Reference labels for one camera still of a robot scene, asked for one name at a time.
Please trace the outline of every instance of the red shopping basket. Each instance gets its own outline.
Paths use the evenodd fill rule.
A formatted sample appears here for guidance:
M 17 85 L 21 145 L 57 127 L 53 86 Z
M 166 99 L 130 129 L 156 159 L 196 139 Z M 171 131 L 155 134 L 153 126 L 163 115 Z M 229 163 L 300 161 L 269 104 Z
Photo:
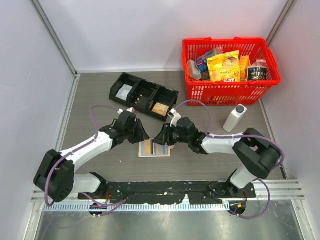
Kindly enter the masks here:
M 240 50 L 241 56 L 249 56 L 251 64 L 257 59 L 266 61 L 266 80 L 248 82 L 211 82 L 195 81 L 189 75 L 188 60 L 196 60 L 206 52 L 216 47 L 222 47 L 223 52 Z M 263 38 L 235 39 L 184 39 L 182 41 L 182 64 L 185 72 L 186 96 L 188 100 L 199 100 L 205 105 L 253 105 L 272 86 L 281 81 L 277 64 L 272 52 Z M 196 102 L 188 102 L 189 106 L 198 106 Z

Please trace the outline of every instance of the bottle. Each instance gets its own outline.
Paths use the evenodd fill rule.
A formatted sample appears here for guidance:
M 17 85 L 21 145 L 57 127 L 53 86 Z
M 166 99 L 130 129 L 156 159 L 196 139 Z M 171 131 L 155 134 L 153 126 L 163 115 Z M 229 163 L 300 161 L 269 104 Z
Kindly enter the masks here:
M 236 106 L 236 108 L 232 110 L 229 117 L 225 121 L 223 129 L 230 133 L 240 122 L 241 118 L 245 115 L 246 111 L 247 108 L 242 104 Z

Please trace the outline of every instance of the robotic arm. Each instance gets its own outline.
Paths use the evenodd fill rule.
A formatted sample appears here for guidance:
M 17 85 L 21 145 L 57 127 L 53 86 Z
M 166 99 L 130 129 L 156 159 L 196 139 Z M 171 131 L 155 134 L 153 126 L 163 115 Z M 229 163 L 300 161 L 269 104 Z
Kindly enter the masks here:
M 72 148 L 57 152 L 49 150 L 35 175 L 34 184 L 45 191 L 46 182 L 52 167 L 63 156 L 67 156 L 54 170 L 48 188 L 48 196 L 55 202 L 63 201 L 69 194 L 91 193 L 93 198 L 103 198 L 107 191 L 107 181 L 95 172 L 75 174 L 75 172 L 95 156 L 122 144 L 124 140 L 135 144 L 149 139 L 141 120 L 134 109 L 119 110 L 119 118 L 111 125 L 102 127 L 88 140 Z
M 186 143 L 197 154 L 223 153 L 239 157 L 243 166 L 236 169 L 227 180 L 226 191 L 232 196 L 239 194 L 255 179 L 266 179 L 281 156 L 279 149 L 268 141 L 243 137 L 263 137 L 253 128 L 231 136 L 206 134 L 198 131 L 188 117 L 182 117 L 175 109 L 169 112 L 169 116 L 172 119 L 171 123 L 163 125 L 161 132 L 153 140 L 154 143 L 169 146 Z

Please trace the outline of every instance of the white wall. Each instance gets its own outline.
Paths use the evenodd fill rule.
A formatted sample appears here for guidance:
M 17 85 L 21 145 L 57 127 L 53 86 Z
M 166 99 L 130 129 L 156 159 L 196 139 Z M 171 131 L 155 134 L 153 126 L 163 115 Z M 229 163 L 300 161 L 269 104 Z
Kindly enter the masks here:
M 0 238 L 18 240 L 73 78 L 28 0 L 1 1 L 0 19 Z
M 282 77 L 264 97 L 288 175 L 299 179 L 315 222 L 320 208 L 320 2 L 297 1 L 271 50 Z
M 182 40 L 263 37 L 286 0 L 40 0 L 77 70 L 182 68 Z

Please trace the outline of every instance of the yellow chip bag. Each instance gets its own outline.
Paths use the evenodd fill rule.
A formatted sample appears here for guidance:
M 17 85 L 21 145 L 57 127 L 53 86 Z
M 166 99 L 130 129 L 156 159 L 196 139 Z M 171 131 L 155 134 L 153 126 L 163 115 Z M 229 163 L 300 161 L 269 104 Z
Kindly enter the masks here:
M 212 56 L 207 65 L 212 82 L 240 82 L 239 50 Z

